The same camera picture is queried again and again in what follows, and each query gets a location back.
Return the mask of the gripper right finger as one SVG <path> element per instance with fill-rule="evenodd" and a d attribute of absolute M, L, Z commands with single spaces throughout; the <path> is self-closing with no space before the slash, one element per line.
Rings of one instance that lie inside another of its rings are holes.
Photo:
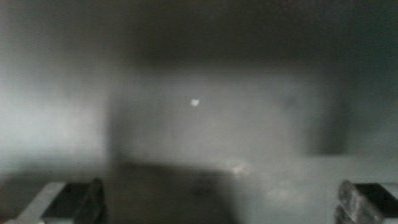
<path fill-rule="evenodd" d="M 334 224 L 398 224 L 398 183 L 341 182 Z"/>

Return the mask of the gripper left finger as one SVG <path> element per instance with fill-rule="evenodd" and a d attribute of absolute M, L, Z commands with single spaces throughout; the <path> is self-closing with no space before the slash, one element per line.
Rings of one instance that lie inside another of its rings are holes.
<path fill-rule="evenodd" d="M 50 182 L 11 224 L 105 224 L 103 182 Z"/>

